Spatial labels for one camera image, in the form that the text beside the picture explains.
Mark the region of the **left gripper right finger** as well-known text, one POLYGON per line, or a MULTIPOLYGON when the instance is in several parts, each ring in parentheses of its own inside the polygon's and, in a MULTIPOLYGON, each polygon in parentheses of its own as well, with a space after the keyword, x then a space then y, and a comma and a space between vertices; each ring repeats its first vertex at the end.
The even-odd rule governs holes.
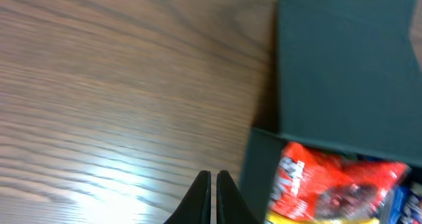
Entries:
POLYGON ((228 171, 218 173, 216 190, 217 224, 259 224, 228 171))

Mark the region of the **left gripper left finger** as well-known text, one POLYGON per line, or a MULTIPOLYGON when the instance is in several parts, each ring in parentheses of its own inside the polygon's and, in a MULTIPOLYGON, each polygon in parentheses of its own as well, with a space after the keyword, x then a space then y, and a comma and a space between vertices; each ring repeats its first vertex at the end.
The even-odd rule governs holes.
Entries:
POLYGON ((211 173, 203 170, 164 224, 210 224, 210 216, 211 173))

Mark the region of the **yellow Hacks candy bag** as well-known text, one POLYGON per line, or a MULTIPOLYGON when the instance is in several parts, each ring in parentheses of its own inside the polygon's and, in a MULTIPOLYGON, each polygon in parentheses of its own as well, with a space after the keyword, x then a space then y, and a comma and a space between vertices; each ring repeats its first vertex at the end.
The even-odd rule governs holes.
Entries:
POLYGON ((273 211, 269 211, 266 214, 265 224, 379 224, 380 221, 377 218, 366 219, 366 220, 316 220, 316 221, 294 221, 279 215, 273 211))

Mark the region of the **red Hacks candy bag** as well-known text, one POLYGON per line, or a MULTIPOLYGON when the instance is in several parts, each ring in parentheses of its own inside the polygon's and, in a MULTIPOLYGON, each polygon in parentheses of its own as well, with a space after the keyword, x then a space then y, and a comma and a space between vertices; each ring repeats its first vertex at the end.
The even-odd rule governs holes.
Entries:
POLYGON ((268 207, 293 221, 368 220, 408 171, 402 162, 346 161, 288 142, 268 207))

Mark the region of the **blue Oreo cookie pack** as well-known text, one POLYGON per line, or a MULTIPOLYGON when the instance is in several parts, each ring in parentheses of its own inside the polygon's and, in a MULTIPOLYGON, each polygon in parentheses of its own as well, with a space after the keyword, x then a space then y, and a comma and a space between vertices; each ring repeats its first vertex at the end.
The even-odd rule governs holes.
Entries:
POLYGON ((410 189, 406 186, 399 186, 394 190, 386 224, 397 224, 402 215, 402 210, 406 203, 409 192, 410 189))

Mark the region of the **dark green box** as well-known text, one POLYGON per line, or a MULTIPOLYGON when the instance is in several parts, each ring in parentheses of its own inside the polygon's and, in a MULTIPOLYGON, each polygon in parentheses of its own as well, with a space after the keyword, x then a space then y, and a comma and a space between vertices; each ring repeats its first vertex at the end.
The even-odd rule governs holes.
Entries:
POLYGON ((287 141, 403 161, 421 180, 421 0, 278 0, 270 104, 240 191, 264 221, 287 141))

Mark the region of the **dark purple snack bar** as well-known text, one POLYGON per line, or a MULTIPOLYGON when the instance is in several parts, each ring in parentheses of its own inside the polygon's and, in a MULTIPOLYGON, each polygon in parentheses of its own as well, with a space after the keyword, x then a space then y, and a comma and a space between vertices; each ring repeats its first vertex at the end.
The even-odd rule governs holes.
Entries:
POLYGON ((398 223, 421 224, 421 183, 412 183, 398 223))

